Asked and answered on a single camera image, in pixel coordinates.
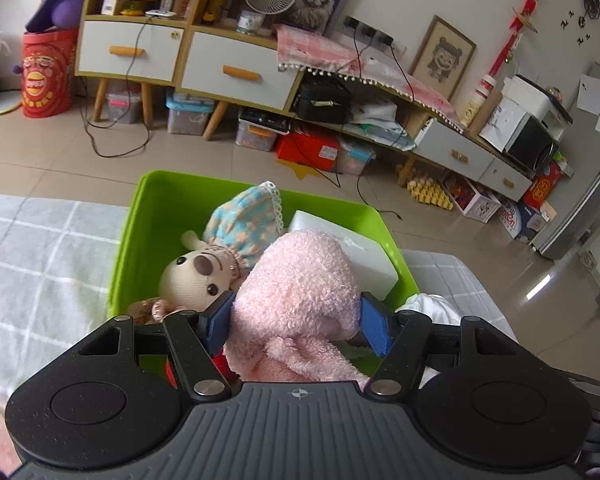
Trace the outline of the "pink fluffy plush toy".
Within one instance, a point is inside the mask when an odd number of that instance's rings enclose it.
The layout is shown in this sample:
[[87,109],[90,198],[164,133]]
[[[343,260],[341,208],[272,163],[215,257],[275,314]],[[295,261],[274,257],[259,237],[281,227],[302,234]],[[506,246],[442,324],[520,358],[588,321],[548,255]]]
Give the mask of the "pink fluffy plush toy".
[[320,231],[279,237],[242,283],[224,344],[243,382],[355,382],[370,378],[338,349],[360,330],[350,260]]

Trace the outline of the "framed cat picture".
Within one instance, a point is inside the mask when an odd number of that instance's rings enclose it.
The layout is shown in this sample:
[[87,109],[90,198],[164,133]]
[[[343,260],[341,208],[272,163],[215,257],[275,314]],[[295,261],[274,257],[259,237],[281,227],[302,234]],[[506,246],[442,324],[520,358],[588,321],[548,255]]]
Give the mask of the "framed cat picture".
[[347,3],[348,0],[296,0],[279,23],[329,37]]

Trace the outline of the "beige mouse doll blue bonnet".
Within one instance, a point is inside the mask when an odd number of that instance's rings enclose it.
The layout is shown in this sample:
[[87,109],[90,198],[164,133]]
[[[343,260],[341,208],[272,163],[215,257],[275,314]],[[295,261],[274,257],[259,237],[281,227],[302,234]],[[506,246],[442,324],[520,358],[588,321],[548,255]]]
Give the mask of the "beige mouse doll blue bonnet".
[[136,324],[158,324],[181,310],[202,312],[223,292],[234,292],[245,281],[265,249],[284,234],[279,189],[271,181],[250,186],[216,207],[197,235],[181,236],[187,252],[162,272],[159,295],[131,304]]

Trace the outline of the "white cloth garment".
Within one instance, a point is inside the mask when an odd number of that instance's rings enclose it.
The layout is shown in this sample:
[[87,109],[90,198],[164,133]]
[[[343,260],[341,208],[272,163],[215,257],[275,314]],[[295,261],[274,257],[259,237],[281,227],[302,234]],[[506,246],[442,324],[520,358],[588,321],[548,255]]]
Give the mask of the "white cloth garment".
[[434,324],[460,326],[462,315],[454,304],[440,295],[416,294],[408,298],[396,312],[414,311],[431,318]]

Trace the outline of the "black microwave oven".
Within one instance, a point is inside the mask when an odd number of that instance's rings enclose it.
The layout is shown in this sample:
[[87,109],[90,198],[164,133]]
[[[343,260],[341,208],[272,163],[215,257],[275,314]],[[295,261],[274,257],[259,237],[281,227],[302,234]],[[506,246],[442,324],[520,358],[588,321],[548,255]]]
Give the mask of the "black microwave oven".
[[479,136],[492,148],[532,174],[538,174],[559,150],[572,117],[547,90],[530,79],[506,78],[502,97]]

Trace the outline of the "purple plush toy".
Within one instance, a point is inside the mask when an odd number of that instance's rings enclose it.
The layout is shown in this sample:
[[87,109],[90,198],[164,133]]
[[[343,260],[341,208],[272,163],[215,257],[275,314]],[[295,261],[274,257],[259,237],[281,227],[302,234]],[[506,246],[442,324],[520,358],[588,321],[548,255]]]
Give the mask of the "purple plush toy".
[[76,29],[80,26],[84,0],[41,0],[38,10],[26,24],[26,32],[40,34],[50,29]]

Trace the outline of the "wooden cabinet white drawers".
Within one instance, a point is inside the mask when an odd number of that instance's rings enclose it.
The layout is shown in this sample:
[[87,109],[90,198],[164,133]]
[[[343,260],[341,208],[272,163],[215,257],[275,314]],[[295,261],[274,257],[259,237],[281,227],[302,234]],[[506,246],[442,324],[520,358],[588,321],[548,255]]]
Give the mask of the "wooden cabinet white drawers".
[[202,136],[210,139],[232,104],[286,115],[301,82],[277,64],[272,37],[204,24],[209,0],[193,0],[184,18],[109,15],[104,0],[84,0],[76,74],[98,81],[92,121],[100,122],[111,81],[140,84],[143,118],[152,123],[152,92],[170,87],[214,100]]

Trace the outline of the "green plastic storage bin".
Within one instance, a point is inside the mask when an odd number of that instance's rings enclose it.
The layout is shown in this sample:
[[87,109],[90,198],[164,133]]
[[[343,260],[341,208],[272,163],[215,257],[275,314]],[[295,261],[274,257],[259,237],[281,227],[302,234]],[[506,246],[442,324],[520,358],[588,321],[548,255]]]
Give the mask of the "green plastic storage bin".
[[[128,313],[134,302],[157,297],[162,272],[171,261],[187,252],[181,236],[187,231],[204,234],[215,208],[246,189],[230,181],[169,171],[154,171],[143,176],[126,222],[114,271],[110,292],[114,308]],[[410,292],[411,274],[378,212],[342,200],[286,191],[279,193],[284,223],[301,210],[364,235],[382,247],[399,279],[387,298],[378,300],[394,312]],[[337,347],[369,378],[381,362],[361,329],[353,338],[339,341]]]

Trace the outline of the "pink table runner cloth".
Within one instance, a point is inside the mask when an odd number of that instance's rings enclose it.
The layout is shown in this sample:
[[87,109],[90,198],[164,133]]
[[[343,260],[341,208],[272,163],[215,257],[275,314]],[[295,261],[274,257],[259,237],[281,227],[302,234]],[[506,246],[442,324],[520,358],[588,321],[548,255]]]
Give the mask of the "pink table runner cloth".
[[288,25],[276,25],[277,64],[284,70],[307,70],[310,74],[354,80],[396,92],[462,133],[454,107],[439,92],[412,75],[404,73],[399,63],[372,58],[362,48],[351,49],[314,32]]

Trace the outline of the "grey checked tablecloth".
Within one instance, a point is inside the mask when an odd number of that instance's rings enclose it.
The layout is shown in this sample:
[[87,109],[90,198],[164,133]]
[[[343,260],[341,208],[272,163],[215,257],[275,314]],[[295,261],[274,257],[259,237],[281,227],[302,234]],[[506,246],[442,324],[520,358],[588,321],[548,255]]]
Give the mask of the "grey checked tablecloth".
[[108,318],[128,211],[0,195],[0,412],[34,373]]

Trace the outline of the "red white Santa plush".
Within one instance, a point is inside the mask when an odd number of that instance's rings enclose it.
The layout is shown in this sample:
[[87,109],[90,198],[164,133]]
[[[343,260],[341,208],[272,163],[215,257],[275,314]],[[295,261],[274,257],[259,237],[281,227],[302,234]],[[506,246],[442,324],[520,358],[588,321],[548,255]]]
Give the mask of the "red white Santa plush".
[[233,387],[239,376],[228,365],[223,351],[209,356],[204,347],[198,346],[192,351],[178,351],[174,358],[169,356],[166,359],[166,378],[174,388],[192,392],[196,382],[206,379],[219,379],[227,387]]

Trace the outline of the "low wooden tv console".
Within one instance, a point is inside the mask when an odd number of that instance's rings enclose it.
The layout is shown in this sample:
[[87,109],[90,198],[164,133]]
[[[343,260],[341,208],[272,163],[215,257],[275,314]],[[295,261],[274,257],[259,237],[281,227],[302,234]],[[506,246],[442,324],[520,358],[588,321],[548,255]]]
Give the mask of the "low wooden tv console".
[[521,169],[492,148],[454,129],[432,108],[391,88],[362,84],[355,79],[344,84],[355,99],[384,98],[396,104],[396,120],[415,142],[396,172],[401,188],[418,162],[454,171],[514,202],[530,188],[531,180]]

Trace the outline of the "framed cartoon girl picture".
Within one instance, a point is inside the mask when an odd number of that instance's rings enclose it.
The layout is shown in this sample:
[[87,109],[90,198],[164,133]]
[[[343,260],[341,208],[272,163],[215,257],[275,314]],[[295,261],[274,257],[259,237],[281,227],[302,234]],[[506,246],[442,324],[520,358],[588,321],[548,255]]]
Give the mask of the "framed cartoon girl picture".
[[410,74],[449,101],[476,49],[471,39],[435,15],[414,57]]

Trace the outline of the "red printed fabric bucket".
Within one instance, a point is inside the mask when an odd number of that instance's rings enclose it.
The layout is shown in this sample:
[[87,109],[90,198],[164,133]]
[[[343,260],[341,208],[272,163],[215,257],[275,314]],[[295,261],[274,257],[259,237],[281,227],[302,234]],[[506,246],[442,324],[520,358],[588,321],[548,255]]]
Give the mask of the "red printed fabric bucket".
[[24,34],[21,101],[27,117],[53,117],[72,107],[78,32],[75,28]]

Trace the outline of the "pink white sponge block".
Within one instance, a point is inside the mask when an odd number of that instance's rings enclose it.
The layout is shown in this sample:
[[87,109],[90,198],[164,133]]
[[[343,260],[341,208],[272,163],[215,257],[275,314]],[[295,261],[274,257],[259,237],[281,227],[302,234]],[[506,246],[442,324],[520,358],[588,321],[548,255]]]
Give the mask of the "pink white sponge block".
[[288,226],[289,232],[312,230],[334,238],[348,256],[358,288],[385,300],[398,282],[399,275],[382,247],[370,238],[323,218],[297,210]]

